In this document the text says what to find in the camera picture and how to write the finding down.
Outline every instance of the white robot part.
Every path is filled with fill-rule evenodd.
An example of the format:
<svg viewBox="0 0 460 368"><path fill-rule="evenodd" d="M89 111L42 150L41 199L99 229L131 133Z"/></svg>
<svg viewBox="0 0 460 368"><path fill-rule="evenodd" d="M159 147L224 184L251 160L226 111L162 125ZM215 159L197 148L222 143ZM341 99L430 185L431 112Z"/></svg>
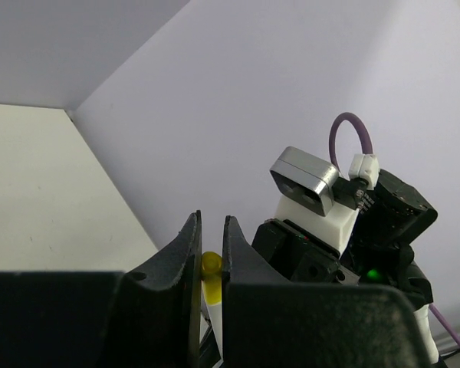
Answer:
<svg viewBox="0 0 460 368"><path fill-rule="evenodd" d="M422 341L428 350L429 361L431 364L435 364L439 360L439 352L436 347L435 341L431 336L431 329L429 328L429 319L428 319L428 308L429 304L426 304L420 307L414 312L416 316L416 321L419 326L419 331L421 332Z"/></svg>
<svg viewBox="0 0 460 368"><path fill-rule="evenodd" d="M380 164L376 155L364 155L362 153L354 155L349 171L350 180L364 179L368 182L368 190L373 190L379 175Z"/></svg>
<svg viewBox="0 0 460 368"><path fill-rule="evenodd" d="M212 322L213 333L215 334L216 345L220 356L223 357L223 316L222 302L208 305L209 319Z"/></svg>
<svg viewBox="0 0 460 368"><path fill-rule="evenodd" d="M289 220L300 226L336 249L340 255L346 251L357 216L357 209L349 209L336 202L327 216L323 217L284 195L274 215L278 220Z"/></svg>

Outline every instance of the cable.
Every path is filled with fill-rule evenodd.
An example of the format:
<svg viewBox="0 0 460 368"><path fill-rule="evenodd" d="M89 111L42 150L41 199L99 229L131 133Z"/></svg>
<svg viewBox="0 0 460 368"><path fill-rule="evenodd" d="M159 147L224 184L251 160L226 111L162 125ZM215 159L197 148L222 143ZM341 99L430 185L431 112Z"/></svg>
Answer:
<svg viewBox="0 0 460 368"><path fill-rule="evenodd" d="M452 336L453 340L460 347L460 336L456 333L455 330L453 330L453 327L450 326L450 324L443 317L443 315L438 310L438 308L436 308L434 304L430 304L429 305L429 310L431 311L431 313L433 313L433 315L436 317L436 319L439 321L439 323L442 324L442 326L445 328L445 330L447 330L447 332Z"/></svg>
<svg viewBox="0 0 460 368"><path fill-rule="evenodd" d="M443 360L450 359L451 357L454 357L455 355L460 354L460 349L453 350L450 353L442 355Z"/></svg>
<svg viewBox="0 0 460 368"><path fill-rule="evenodd" d="M373 154L373 144L371 143L370 135L368 134L368 130L366 129L365 124L363 124L363 121L361 121L361 119L353 113L342 113L332 123L332 127L330 128L329 133L330 161L333 165L337 167L337 169L339 169L339 164L337 163L336 157L336 135L337 130L339 129L339 125L341 125L341 123L345 120L349 121L358 133L358 137L360 138L361 142L361 150L363 151L363 154Z"/></svg>

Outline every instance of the white backdrop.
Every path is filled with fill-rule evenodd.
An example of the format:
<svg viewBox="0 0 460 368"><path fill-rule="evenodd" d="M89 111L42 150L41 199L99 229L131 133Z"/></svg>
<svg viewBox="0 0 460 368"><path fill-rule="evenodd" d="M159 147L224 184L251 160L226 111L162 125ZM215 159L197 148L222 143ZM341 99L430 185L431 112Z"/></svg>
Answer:
<svg viewBox="0 0 460 368"><path fill-rule="evenodd" d="M414 248L460 323L455 2L192 0L72 116L158 246L201 209L203 245L218 251L225 215L249 241L272 217L268 169L283 148L327 158L345 110L370 128L382 167L438 209ZM338 144L347 167L360 147L351 128Z"/></svg>
<svg viewBox="0 0 460 368"><path fill-rule="evenodd" d="M77 108L188 0L0 0L0 104Z"/></svg>

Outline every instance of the white cable clip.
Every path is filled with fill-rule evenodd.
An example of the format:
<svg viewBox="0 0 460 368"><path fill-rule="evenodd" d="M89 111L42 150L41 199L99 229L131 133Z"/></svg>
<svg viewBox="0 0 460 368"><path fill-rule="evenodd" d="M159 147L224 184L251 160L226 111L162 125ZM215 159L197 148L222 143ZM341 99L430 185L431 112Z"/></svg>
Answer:
<svg viewBox="0 0 460 368"><path fill-rule="evenodd" d="M380 164L376 155L364 155L357 153L348 172L350 180L361 178L368 182L368 190L375 189L378 176L380 175Z"/></svg>

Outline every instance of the black plastic part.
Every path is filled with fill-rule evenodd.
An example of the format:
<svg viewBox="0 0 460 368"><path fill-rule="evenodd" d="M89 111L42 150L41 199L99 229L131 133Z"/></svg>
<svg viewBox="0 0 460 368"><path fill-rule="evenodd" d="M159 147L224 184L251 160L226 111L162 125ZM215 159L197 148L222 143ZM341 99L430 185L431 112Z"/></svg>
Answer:
<svg viewBox="0 0 460 368"><path fill-rule="evenodd" d="M252 247L283 277L297 282L332 282L339 271L335 255L312 235L305 236L288 224L273 219L259 226Z"/></svg>
<svg viewBox="0 0 460 368"><path fill-rule="evenodd" d="M340 257L340 253L337 249L330 247L327 243L321 241L319 238L317 238L315 235L311 234L304 228L301 228L297 224L291 222L290 220L284 220L284 223L291 226L293 229L298 231L300 234L304 235L304 237L312 243L312 245L316 248L322 249L326 253L329 253L332 255L335 259L338 259Z"/></svg>
<svg viewBox="0 0 460 368"><path fill-rule="evenodd" d="M123 279L99 366L197 367L201 216Z"/></svg>
<svg viewBox="0 0 460 368"><path fill-rule="evenodd" d="M391 287L291 283L233 217L223 241L225 367L429 368L409 302Z"/></svg>
<svg viewBox="0 0 460 368"><path fill-rule="evenodd" d="M339 177L332 185L334 201L350 209L357 209L363 201L367 188L368 183L362 179L347 180Z"/></svg>
<svg viewBox="0 0 460 368"><path fill-rule="evenodd" d="M0 272L0 368L92 367L121 272Z"/></svg>
<svg viewBox="0 0 460 368"><path fill-rule="evenodd" d="M448 366L446 365L443 358L440 357L438 362L432 365L432 368L448 368Z"/></svg>
<svg viewBox="0 0 460 368"><path fill-rule="evenodd" d="M383 169L374 192L368 192L363 201L352 239L371 248L410 244L438 217L416 188Z"/></svg>
<svg viewBox="0 0 460 368"><path fill-rule="evenodd" d="M358 285L360 282L360 276L355 274L350 269L340 266L339 272L336 276L337 282L342 285Z"/></svg>
<svg viewBox="0 0 460 368"><path fill-rule="evenodd" d="M431 283L414 261L407 268L406 276L409 283L423 296L423 305L431 304L434 301L432 297Z"/></svg>

